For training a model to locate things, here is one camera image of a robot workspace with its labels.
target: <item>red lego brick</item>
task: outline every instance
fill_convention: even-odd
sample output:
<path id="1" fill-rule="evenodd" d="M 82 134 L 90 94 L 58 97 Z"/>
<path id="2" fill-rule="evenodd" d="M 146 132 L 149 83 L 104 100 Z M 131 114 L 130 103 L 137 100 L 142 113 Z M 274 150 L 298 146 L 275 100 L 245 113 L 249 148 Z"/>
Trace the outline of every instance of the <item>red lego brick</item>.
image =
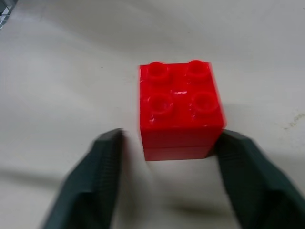
<path id="1" fill-rule="evenodd" d="M 225 126 L 210 63 L 140 66 L 145 160 L 205 158 Z"/>

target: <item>red duplo block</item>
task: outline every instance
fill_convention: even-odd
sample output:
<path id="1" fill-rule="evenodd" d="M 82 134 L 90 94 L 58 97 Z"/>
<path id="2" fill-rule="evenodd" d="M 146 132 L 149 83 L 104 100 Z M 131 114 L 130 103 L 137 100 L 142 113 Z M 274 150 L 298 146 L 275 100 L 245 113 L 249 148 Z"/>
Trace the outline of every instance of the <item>red duplo block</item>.
<path id="1" fill-rule="evenodd" d="M 146 161 L 205 158 L 224 126 L 210 63 L 140 66 L 140 131 Z"/>

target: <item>table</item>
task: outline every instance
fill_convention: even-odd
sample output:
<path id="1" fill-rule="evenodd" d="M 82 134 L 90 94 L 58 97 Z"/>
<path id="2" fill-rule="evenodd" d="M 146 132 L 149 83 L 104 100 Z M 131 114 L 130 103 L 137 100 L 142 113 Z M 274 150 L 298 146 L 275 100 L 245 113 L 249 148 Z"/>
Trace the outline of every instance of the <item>table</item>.
<path id="1" fill-rule="evenodd" d="M 0 32 L 0 227 L 41 226 L 100 133 L 128 138 L 113 228 L 238 228 L 217 160 L 145 163 L 138 69 L 212 62 L 227 129 L 305 192 L 301 0 L 20 0 Z"/>

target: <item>lego stud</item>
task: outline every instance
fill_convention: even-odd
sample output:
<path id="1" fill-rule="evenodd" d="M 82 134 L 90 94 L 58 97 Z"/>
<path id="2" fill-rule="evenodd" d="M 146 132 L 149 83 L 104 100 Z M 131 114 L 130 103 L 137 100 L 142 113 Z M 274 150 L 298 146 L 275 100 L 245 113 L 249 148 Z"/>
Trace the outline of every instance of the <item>lego stud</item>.
<path id="1" fill-rule="evenodd" d="M 208 115 L 215 111 L 218 102 L 212 93 L 198 92 L 193 96 L 192 107 L 198 115 Z"/>
<path id="2" fill-rule="evenodd" d="M 209 74 L 209 63 L 202 62 L 199 60 L 188 62 L 186 76 L 189 77 L 191 81 L 205 81 L 206 79 L 208 79 Z"/>
<path id="3" fill-rule="evenodd" d="M 173 111 L 173 99 L 168 94 L 153 94 L 148 99 L 148 105 L 154 117 L 165 117 Z"/>
<path id="4" fill-rule="evenodd" d="M 166 64 L 152 62 L 148 65 L 147 77 L 153 83 L 164 83 L 169 80 L 169 72 Z"/>

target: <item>white surface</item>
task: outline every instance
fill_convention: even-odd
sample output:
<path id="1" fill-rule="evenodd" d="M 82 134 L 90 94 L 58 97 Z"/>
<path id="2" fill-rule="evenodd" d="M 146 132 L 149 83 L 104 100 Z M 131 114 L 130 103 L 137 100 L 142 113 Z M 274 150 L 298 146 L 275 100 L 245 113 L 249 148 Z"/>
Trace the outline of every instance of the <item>white surface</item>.
<path id="1" fill-rule="evenodd" d="M 254 138 L 304 193 L 304 8 L 20 0 L 0 32 L 0 228 L 38 228 L 90 141 L 116 127 L 131 150 L 114 228 L 238 227 L 215 158 L 144 162 L 137 66 L 152 61 L 212 62 L 227 128 Z"/>

